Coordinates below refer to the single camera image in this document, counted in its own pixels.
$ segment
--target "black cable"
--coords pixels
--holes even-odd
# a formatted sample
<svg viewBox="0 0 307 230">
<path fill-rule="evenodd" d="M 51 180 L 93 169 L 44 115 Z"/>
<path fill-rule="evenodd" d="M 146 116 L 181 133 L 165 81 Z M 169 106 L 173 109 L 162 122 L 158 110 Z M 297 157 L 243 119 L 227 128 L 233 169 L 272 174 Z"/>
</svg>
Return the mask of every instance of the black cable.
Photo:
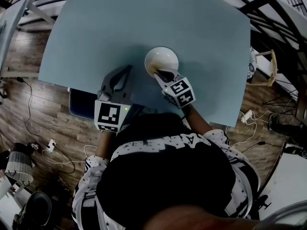
<svg viewBox="0 0 307 230">
<path fill-rule="evenodd" d="M 2 148 L 4 149 L 4 143 L 3 143 L 3 139 L 2 139 L 2 132 L 0 132 L 0 137 L 1 137 Z"/>
<path fill-rule="evenodd" d="M 242 151 L 242 153 L 246 152 L 248 149 L 250 149 L 250 148 L 252 148 L 253 146 L 256 146 L 256 145 L 258 145 L 258 143 L 256 143 L 256 144 L 254 144 L 254 145 L 250 146 L 250 147 L 249 147 L 249 148 L 247 148 L 245 151 Z"/>
<path fill-rule="evenodd" d="M 253 146 L 256 146 L 256 145 L 262 146 L 262 145 L 265 145 L 265 144 L 271 145 L 271 146 L 275 146 L 275 147 L 279 147 L 279 148 L 282 148 L 282 146 L 277 146 L 277 145 L 273 145 L 273 144 L 270 144 L 270 143 L 266 143 L 265 141 L 260 141 L 260 142 L 258 142 L 258 143 L 256 143 L 256 144 L 250 146 L 249 148 L 247 148 L 245 151 L 243 151 L 243 152 L 241 152 L 241 153 L 246 152 L 248 149 L 252 148 Z"/>
<path fill-rule="evenodd" d="M 27 127 L 27 123 L 28 123 L 28 122 L 30 121 L 30 119 L 31 119 L 31 110 L 30 110 L 30 106 L 31 106 L 32 99 L 33 99 L 32 87 L 31 87 L 26 81 L 24 81 L 22 78 L 19 78 L 19 77 L 18 77 L 18 78 L 5 78 L 5 79 L 16 79 L 17 81 L 19 81 L 19 82 L 21 82 L 21 83 L 24 82 L 26 85 L 29 86 L 29 88 L 30 88 L 30 90 L 31 90 L 31 91 L 30 91 L 30 98 L 29 98 L 29 101 L 28 101 L 29 118 L 28 118 L 27 121 L 24 123 L 24 126 L 25 126 L 26 130 L 27 130 L 31 135 L 41 138 L 41 140 L 43 141 L 43 143 L 45 144 L 45 146 L 48 147 L 48 144 L 44 141 L 44 139 L 43 139 L 40 135 L 37 135 L 37 134 L 32 133 L 32 132 L 28 129 L 28 127 Z M 63 172 L 63 173 L 66 173 L 66 174 L 72 174 L 72 173 L 74 173 L 75 170 L 76 170 L 76 166 L 75 166 L 75 164 L 72 162 L 72 160 L 70 159 L 70 157 L 68 157 L 60 148 L 58 148 L 58 147 L 56 147 L 56 146 L 54 146 L 54 147 L 57 148 L 61 153 L 63 153 L 64 156 L 67 157 L 67 158 L 70 160 L 70 162 L 73 164 L 73 171 L 72 171 L 72 172 L 65 172 L 65 171 L 59 171 L 59 172 Z"/>
<path fill-rule="evenodd" d="M 275 146 L 275 147 L 282 148 L 282 146 L 277 146 L 277 145 L 273 145 L 273 144 L 270 144 L 270 143 L 266 143 L 266 144 L 271 145 L 271 146 Z"/>
</svg>

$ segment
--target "light blue table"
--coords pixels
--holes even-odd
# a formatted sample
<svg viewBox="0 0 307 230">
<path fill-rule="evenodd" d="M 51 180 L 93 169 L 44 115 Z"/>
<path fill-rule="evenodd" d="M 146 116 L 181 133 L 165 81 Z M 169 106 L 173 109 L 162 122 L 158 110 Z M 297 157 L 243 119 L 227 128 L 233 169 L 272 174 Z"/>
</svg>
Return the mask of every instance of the light blue table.
<svg viewBox="0 0 307 230">
<path fill-rule="evenodd" d="M 208 122 L 234 126 L 249 45 L 249 19 L 222 0 L 68 0 L 48 40 L 39 80 L 97 93 L 106 74 L 132 64 L 132 101 L 174 111 L 144 68 L 147 52 L 166 46 L 179 58 L 199 113 Z"/>
</svg>

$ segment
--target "chair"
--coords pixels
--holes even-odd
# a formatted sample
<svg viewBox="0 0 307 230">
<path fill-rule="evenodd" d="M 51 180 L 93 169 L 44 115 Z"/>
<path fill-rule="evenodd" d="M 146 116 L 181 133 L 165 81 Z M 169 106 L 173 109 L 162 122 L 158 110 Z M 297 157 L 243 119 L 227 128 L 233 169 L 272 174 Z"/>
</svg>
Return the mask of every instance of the chair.
<svg viewBox="0 0 307 230">
<path fill-rule="evenodd" d="M 256 58 L 257 56 L 264 56 L 264 55 L 272 55 L 272 60 L 270 61 L 270 72 L 271 76 L 268 80 L 268 82 L 256 82 L 256 83 L 247 83 L 247 85 L 257 85 L 257 86 L 268 86 L 271 87 L 275 81 L 276 75 L 277 75 L 277 61 L 276 61 L 276 55 L 274 53 L 274 50 L 272 49 L 271 51 L 263 52 L 263 53 L 258 53 L 254 54 L 254 57 Z"/>
<path fill-rule="evenodd" d="M 75 116 L 94 120 L 97 95 L 70 88 L 69 112 Z"/>
</svg>

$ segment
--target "blue chair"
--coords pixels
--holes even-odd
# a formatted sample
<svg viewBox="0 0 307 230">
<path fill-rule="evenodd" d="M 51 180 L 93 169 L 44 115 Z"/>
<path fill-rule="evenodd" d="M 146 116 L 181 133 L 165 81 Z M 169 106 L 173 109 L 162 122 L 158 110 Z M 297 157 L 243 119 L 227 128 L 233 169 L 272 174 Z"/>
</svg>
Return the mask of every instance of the blue chair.
<svg viewBox="0 0 307 230">
<path fill-rule="evenodd" d="M 69 112 L 77 117 L 94 120 L 95 100 L 96 94 L 70 89 Z"/>
</svg>

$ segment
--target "electrical outlet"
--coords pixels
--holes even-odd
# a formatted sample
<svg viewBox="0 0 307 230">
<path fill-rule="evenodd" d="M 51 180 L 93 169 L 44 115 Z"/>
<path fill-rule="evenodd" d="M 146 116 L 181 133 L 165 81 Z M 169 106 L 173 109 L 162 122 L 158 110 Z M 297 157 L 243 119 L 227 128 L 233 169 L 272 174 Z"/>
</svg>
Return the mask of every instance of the electrical outlet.
<svg viewBox="0 0 307 230">
<path fill-rule="evenodd" d="M 242 123 L 246 123 L 246 121 L 248 121 L 252 117 L 252 115 L 252 110 L 249 110 L 247 113 L 245 113 L 244 116 L 241 117 Z"/>
<path fill-rule="evenodd" d="M 47 146 L 48 151 L 52 152 L 54 147 L 55 147 L 55 145 L 56 145 L 56 141 L 51 139 L 50 142 L 49 142 L 49 145 Z"/>
</svg>

